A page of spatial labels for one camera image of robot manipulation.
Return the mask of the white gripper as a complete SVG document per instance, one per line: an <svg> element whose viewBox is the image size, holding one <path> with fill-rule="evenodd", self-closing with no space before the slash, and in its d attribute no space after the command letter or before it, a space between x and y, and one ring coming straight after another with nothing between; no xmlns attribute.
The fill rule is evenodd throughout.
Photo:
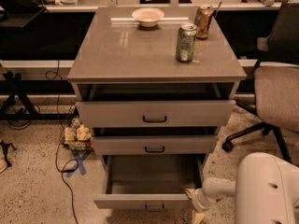
<svg viewBox="0 0 299 224"><path fill-rule="evenodd" d="M202 211L208 210L217 202L208 198L202 189L185 189L185 192L192 200L192 205L195 209L192 211L192 224L203 224L206 214Z"/></svg>

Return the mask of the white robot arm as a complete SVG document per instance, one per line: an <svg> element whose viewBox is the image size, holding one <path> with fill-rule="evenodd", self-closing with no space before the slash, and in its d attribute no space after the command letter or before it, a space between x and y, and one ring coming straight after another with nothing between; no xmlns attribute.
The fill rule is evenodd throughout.
<svg viewBox="0 0 299 224"><path fill-rule="evenodd" d="M262 152L240 162L234 181L209 177L200 189L187 189L193 223L201 213L227 197L235 200L235 224L295 224L299 202L299 168Z"/></svg>

